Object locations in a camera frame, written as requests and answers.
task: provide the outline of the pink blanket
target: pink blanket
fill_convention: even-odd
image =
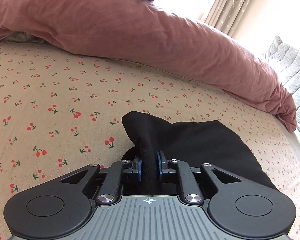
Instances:
[[[76,54],[139,62],[225,90],[292,132],[296,107],[275,71],[218,30],[144,0],[0,0],[0,39],[13,31]]]

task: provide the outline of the curtain with floral pattern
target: curtain with floral pattern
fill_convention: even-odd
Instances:
[[[215,0],[205,23],[231,36],[250,0]]]

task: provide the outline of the cherry print bed sheet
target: cherry print bed sheet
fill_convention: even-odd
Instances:
[[[300,164],[274,118],[203,83],[130,62],[73,55],[50,44],[0,42],[0,240],[7,200],[89,163],[108,167],[132,147],[129,111],[169,122],[218,119],[250,147],[297,207]]]

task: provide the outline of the bed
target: bed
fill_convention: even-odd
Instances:
[[[236,132],[295,203],[290,236],[300,239],[300,143],[271,114],[145,65],[9,41],[0,42],[0,239],[10,236],[2,212],[12,195],[119,160],[133,146],[121,124],[132,110],[169,122],[217,119]]]
[[[76,0],[31,1],[0,0],[0,240],[10,237],[10,197],[89,163],[120,160],[133,146],[121,121],[130,111],[171,123],[219,120],[238,134],[295,203],[289,236],[300,239],[296,107],[268,64],[143,0],[86,0],[75,12],[68,3]],[[82,23],[88,28],[76,32]]]

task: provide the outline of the black garment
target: black garment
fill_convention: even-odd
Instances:
[[[240,137],[219,121],[169,123],[161,118],[129,112],[122,124],[133,147],[122,159],[142,159],[140,193],[161,195],[155,153],[163,150],[167,160],[178,159],[191,167],[212,163],[246,179],[276,189],[260,164]]]

